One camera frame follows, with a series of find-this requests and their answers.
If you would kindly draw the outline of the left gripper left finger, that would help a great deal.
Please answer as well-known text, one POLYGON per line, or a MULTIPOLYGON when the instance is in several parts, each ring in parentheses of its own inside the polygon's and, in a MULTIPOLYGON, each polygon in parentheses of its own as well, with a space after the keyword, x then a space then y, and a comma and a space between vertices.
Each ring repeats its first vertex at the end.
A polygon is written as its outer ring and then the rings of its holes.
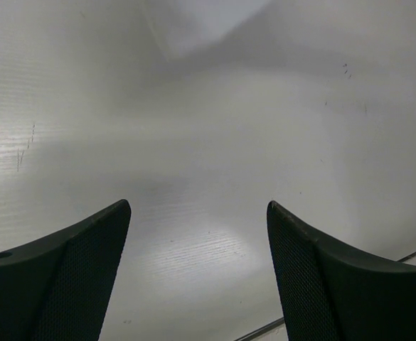
POLYGON ((0 252, 0 340, 98 340, 126 242, 120 200, 0 252))

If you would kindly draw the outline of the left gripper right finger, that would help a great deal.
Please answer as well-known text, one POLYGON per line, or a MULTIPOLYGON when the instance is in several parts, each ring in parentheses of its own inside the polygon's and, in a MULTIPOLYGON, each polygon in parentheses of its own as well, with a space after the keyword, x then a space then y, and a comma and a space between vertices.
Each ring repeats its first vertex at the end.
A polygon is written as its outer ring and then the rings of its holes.
POLYGON ((416 340, 416 266, 352 247, 275 201, 267 233, 289 340, 416 340))

